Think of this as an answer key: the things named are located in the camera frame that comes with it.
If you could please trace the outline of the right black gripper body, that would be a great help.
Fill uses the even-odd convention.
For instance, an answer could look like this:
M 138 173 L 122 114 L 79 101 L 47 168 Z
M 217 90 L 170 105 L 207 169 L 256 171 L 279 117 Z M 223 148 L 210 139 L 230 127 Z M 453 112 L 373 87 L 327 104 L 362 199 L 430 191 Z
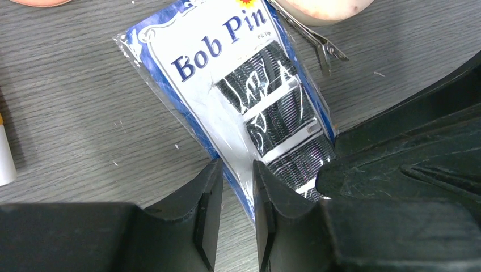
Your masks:
M 338 135 L 316 190 L 332 199 L 443 198 L 480 213 L 480 54 Z

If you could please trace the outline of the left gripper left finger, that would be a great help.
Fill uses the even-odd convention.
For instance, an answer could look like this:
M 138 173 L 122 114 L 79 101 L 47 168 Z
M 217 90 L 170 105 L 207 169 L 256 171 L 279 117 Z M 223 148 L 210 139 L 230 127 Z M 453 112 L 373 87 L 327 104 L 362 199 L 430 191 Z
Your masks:
M 1 205 L 2 271 L 213 271 L 223 187 L 214 159 L 159 202 Z

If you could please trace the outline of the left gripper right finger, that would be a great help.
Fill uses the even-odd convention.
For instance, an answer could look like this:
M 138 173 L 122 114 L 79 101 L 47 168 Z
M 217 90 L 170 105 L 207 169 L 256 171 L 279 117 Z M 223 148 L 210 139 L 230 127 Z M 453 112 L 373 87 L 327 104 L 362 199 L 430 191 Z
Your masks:
M 479 271 L 480 224 L 444 200 L 311 202 L 252 163 L 260 271 Z

